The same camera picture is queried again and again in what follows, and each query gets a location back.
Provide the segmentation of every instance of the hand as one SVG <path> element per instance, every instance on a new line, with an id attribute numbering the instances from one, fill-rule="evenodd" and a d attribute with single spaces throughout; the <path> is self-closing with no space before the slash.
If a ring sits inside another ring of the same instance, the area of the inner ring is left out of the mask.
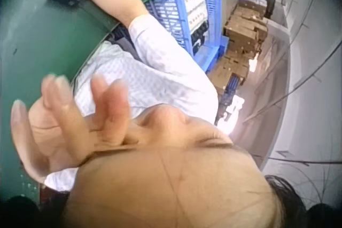
<path id="1" fill-rule="evenodd" d="M 12 107 L 14 145 L 25 170 L 38 182 L 51 173 L 78 167 L 95 151 L 119 146 L 125 137 L 130 107 L 122 82 L 108 86 L 94 76 L 91 90 L 94 115 L 82 117 L 65 77 L 49 75 L 42 81 L 42 96 L 27 114 L 17 100 Z"/>

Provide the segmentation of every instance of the white shirt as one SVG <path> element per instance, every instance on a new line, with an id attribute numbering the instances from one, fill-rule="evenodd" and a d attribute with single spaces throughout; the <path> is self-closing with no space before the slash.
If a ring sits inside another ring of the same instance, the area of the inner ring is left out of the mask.
<path id="1" fill-rule="evenodd" d="M 128 30 L 141 62 L 118 45 L 104 42 L 76 79 L 75 100 L 82 114 L 95 112 L 90 78 L 102 74 L 108 83 L 119 78 L 125 81 L 132 118 L 148 107 L 169 104 L 213 124 L 218 108 L 215 87 L 173 36 L 151 15 L 137 17 Z M 44 183 L 57 191 L 69 191 L 76 171 L 52 173 Z"/>

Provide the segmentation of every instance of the white wall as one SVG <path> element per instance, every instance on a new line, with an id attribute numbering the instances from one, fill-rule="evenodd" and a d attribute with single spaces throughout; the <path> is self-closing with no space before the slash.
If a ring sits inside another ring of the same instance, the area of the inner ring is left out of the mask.
<path id="1" fill-rule="evenodd" d="M 285 9 L 289 11 L 287 23 L 293 40 L 291 91 L 308 78 L 342 40 L 342 5 L 341 0 L 294 0 L 289 8 L 289 1 Z M 269 152 L 271 157 L 282 158 L 276 151 L 289 151 L 291 158 L 299 160 L 342 159 L 341 51 L 340 46 L 314 77 L 287 98 L 279 134 Z M 291 181 L 308 207 L 321 200 L 331 205 L 342 200 L 341 165 L 310 164 L 307 167 L 269 160 L 263 172 Z"/>

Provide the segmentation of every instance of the finger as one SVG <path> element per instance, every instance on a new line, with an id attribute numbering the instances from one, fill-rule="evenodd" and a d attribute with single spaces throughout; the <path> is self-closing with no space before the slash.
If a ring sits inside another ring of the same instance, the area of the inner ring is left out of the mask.
<path id="1" fill-rule="evenodd" d="M 87 124 L 89 129 L 99 130 L 107 118 L 104 92 L 108 89 L 108 84 L 104 76 L 95 74 L 90 80 L 90 88 L 95 103 L 95 114 L 87 118 Z"/>
<path id="2" fill-rule="evenodd" d="M 55 75 L 49 74 L 45 76 L 42 80 L 41 84 L 41 94 L 42 94 L 42 99 L 43 99 L 43 105 L 45 108 L 51 108 L 51 104 L 48 101 L 47 97 L 47 90 L 49 88 L 49 84 L 53 82 L 56 79 Z"/>
<path id="3" fill-rule="evenodd" d="M 16 100 L 12 106 L 11 131 L 15 148 L 27 173 L 39 183 L 49 174 L 49 160 L 34 142 L 25 104 Z"/>
<path id="4" fill-rule="evenodd" d="M 60 76 L 49 84 L 47 97 L 67 142 L 67 151 L 77 166 L 94 152 L 96 138 L 89 132 L 66 77 Z"/>
<path id="5" fill-rule="evenodd" d="M 107 119 L 102 131 L 103 141 L 112 146 L 120 145 L 130 122 L 128 91 L 122 81 L 113 82 L 104 93 Z"/>

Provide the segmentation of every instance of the green work table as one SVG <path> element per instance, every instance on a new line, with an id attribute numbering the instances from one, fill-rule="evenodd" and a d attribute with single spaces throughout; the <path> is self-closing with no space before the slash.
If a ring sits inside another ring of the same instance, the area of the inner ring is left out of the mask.
<path id="1" fill-rule="evenodd" d="M 0 1 L 0 199 L 24 195 L 38 202 L 39 186 L 27 177 L 12 144 L 12 103 L 19 98 L 31 106 L 48 73 L 73 79 L 118 22 L 90 0 L 77 7 L 52 0 Z"/>

